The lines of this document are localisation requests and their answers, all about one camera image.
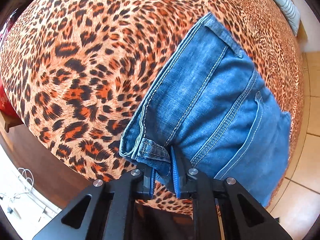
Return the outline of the blue denim pants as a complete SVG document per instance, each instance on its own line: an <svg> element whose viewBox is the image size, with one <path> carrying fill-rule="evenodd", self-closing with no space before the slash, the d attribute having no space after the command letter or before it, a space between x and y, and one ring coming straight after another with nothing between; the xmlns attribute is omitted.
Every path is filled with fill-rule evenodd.
<svg viewBox="0 0 320 240"><path fill-rule="evenodd" d="M119 154L172 189L174 157L235 178L267 206L287 168L291 116L254 63L208 13L188 31L125 127Z"/></svg>

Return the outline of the red bag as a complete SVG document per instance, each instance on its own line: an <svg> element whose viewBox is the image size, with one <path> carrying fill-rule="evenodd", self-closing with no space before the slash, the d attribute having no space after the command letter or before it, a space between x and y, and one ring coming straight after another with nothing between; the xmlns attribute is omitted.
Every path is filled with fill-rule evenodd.
<svg viewBox="0 0 320 240"><path fill-rule="evenodd" d="M18 118L17 113L15 112L13 106L11 105L11 103L5 93L5 90L4 90L4 87L3 87L1 80L0 80L0 109L6 115L11 116L13 118Z"/></svg>

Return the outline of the leopard print bedspread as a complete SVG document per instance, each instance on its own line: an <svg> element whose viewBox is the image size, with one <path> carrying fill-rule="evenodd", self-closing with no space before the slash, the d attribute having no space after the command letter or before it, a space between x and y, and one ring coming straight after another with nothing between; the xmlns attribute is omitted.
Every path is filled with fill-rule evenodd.
<svg viewBox="0 0 320 240"><path fill-rule="evenodd" d="M118 179L137 165L119 154L125 127L208 13L290 114L290 158L301 122L302 57L274 0L33 0L1 47L4 90L29 131L65 165L89 180ZM192 202L157 178L144 205L192 213Z"/></svg>

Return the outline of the grey striped pillow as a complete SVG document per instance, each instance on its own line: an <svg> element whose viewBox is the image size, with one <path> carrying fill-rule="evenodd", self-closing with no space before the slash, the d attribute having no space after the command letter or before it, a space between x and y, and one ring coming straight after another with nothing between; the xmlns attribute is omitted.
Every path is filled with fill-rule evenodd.
<svg viewBox="0 0 320 240"><path fill-rule="evenodd" d="M274 0L274 2L285 16L293 34L297 36L300 25L300 12L298 8L292 0Z"/></svg>

